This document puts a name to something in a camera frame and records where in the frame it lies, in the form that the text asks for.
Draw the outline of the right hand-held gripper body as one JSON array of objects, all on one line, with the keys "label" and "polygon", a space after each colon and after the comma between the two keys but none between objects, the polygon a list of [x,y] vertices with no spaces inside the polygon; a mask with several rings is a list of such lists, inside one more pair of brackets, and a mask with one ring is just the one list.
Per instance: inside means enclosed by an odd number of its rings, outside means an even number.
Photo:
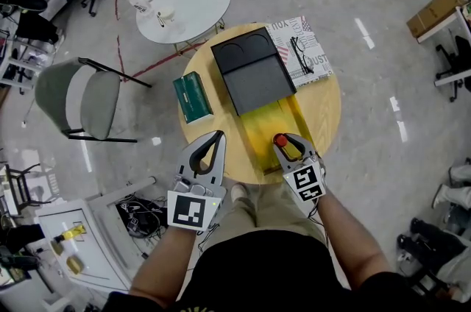
[{"label": "right hand-held gripper body", "polygon": [[289,166],[283,179],[301,202],[313,202],[326,194],[325,167],[316,155]]}]

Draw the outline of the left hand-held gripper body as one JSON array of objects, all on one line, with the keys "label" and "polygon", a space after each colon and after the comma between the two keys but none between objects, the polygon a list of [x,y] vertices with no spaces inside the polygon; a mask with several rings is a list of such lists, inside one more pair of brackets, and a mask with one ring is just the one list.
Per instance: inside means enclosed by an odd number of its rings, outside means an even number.
[{"label": "left hand-held gripper body", "polygon": [[208,230],[222,206],[227,189],[222,178],[178,174],[167,193],[167,223],[187,230]]}]

